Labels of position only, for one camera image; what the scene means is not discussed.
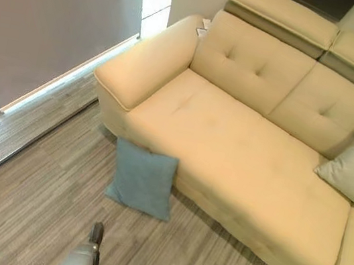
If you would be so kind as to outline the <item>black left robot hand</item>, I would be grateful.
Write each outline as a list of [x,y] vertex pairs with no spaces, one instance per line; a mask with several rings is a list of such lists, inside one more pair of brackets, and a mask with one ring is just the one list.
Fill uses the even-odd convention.
[[100,221],[96,222],[89,233],[88,242],[100,246],[103,240],[104,230],[104,224]]

